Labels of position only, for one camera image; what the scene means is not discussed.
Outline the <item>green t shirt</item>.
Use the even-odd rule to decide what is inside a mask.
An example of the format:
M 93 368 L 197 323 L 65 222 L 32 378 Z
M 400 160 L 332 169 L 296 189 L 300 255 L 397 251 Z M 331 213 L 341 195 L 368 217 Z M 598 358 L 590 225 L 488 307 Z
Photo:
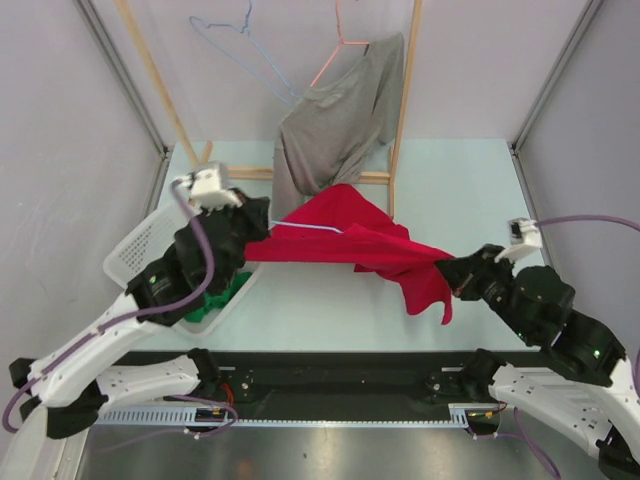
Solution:
M 229 287 L 222 293 L 217 295 L 209 295 L 206 293 L 205 304 L 198 310 L 188 313 L 184 316 L 187 323 L 201 323 L 206 315 L 214 310 L 221 310 L 227 306 L 230 301 L 238 294 L 241 288 L 248 282 L 253 275 L 251 271 L 241 272 L 235 275 Z

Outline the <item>blue wire hanger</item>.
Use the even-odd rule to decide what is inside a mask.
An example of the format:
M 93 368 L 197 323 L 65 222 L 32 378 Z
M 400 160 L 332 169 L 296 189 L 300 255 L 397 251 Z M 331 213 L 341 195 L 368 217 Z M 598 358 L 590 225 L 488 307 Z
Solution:
M 332 227 L 332 226 L 305 224 L 305 223 L 297 223 L 297 222 L 286 222 L 286 221 L 275 221 L 275 220 L 272 220 L 272 221 L 270 221 L 269 225 L 270 225 L 271 229 L 281 226 L 281 227 L 296 228 L 296 229 L 331 232 L 331 233 L 336 233 L 336 234 L 344 233 L 342 230 L 340 230 L 340 229 L 338 229 L 336 227 Z
M 280 103 L 293 107 L 300 95 L 272 56 L 254 35 L 252 28 L 254 1 L 241 1 L 242 16 L 238 20 L 214 21 L 190 15 L 193 32 L 208 46 L 244 70 Z

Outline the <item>red t shirt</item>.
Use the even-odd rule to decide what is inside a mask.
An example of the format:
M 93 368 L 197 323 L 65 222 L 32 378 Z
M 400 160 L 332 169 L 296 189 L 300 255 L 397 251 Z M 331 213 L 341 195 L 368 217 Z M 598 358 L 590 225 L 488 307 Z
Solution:
M 275 227 L 266 240 L 246 247 L 247 260 L 351 264 L 356 273 L 375 273 L 397 283 L 408 314 L 419 315 L 441 303 L 441 323 L 452 321 L 452 293 L 434 262 L 453 256 L 413 241 L 406 227 L 353 186 L 330 187 L 281 221 L 332 226 L 344 233 Z

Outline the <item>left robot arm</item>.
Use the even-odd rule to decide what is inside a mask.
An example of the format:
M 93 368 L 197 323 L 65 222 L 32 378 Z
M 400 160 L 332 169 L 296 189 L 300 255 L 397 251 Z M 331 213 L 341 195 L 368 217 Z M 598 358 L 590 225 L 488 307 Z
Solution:
M 2 416 L 7 431 L 17 430 L 10 422 L 13 412 L 27 420 L 43 410 L 46 436 L 64 439 L 121 406 L 164 397 L 207 400 L 219 392 L 220 369 L 206 349 L 130 371 L 115 363 L 141 341 L 207 309 L 245 266 L 247 246 L 268 238 L 269 199 L 247 197 L 239 189 L 231 197 L 229 204 L 191 214 L 164 254 L 65 346 L 38 360 L 11 363 L 17 392 Z

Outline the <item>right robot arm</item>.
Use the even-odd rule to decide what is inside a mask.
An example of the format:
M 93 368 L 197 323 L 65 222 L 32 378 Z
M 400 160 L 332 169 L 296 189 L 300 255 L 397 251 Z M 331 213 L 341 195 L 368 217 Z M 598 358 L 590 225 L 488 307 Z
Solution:
M 593 410 L 532 380 L 500 355 L 477 349 L 439 379 L 446 392 L 476 402 L 505 402 L 571 440 L 608 479 L 639 476 L 639 393 L 635 366 L 602 322 L 573 307 L 574 289 L 550 266 L 514 269 L 497 245 L 435 263 L 453 295 L 484 302 L 547 367 L 574 383 Z

